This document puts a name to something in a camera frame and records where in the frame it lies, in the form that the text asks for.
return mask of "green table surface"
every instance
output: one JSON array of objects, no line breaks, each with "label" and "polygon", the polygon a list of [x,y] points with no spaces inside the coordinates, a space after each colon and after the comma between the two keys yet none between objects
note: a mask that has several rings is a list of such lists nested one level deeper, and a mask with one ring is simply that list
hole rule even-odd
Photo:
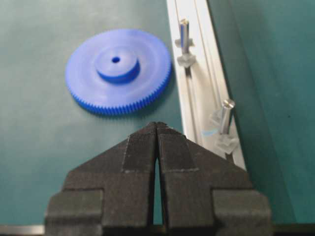
[{"label": "green table surface", "polygon": [[70,55],[116,28],[153,33],[172,52],[163,0],[0,1],[0,224],[42,224],[69,170],[148,122],[182,130],[174,72],[159,100],[129,116],[97,117],[72,99],[64,81]]},{"label": "green table surface", "polygon": [[[275,223],[314,223],[315,1],[208,3],[252,181]],[[164,0],[0,1],[0,224],[42,224],[69,170],[148,122],[182,131],[174,72],[159,100],[128,116],[97,117],[71,98],[69,56],[116,28],[153,33],[172,51]]]},{"label": "green table surface", "polygon": [[252,181],[275,223],[315,223],[315,1],[208,3]]}]

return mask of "metal edge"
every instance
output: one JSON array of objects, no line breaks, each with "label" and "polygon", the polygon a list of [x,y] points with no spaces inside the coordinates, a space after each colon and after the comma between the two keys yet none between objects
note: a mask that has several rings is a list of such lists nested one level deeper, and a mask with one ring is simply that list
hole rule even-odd
[{"label": "metal edge", "polygon": [[[208,5],[206,0],[167,0],[167,9],[172,41],[180,38],[179,20],[189,20],[193,40],[190,52],[196,55],[196,63],[190,67],[189,75],[177,62],[174,65],[184,134],[188,139],[226,159],[225,153],[215,146],[219,134],[202,134],[203,131],[213,129],[210,115],[221,107],[224,99],[229,98]],[[173,55],[175,59],[182,55],[181,49],[175,45]],[[230,133],[238,137],[234,119]],[[246,169],[240,145],[232,155],[234,163]]]},{"label": "metal edge", "polygon": [[44,235],[45,227],[43,225],[0,225],[1,235]]}]

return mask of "plastic gear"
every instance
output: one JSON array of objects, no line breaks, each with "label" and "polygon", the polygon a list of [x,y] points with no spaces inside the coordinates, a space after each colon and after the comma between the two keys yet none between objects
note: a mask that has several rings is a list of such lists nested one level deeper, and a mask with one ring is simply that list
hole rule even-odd
[{"label": "plastic gear", "polygon": [[136,29],[98,34],[71,55],[66,85],[84,109],[104,115],[137,111],[163,92],[171,57],[154,35]]}]

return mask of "center hole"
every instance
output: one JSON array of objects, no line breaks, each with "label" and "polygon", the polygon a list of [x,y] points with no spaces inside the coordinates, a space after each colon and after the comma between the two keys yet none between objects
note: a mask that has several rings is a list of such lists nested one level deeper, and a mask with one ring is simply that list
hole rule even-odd
[{"label": "center hole", "polygon": [[112,62],[113,63],[118,63],[120,61],[120,58],[119,57],[114,57],[113,59],[112,59]]}]

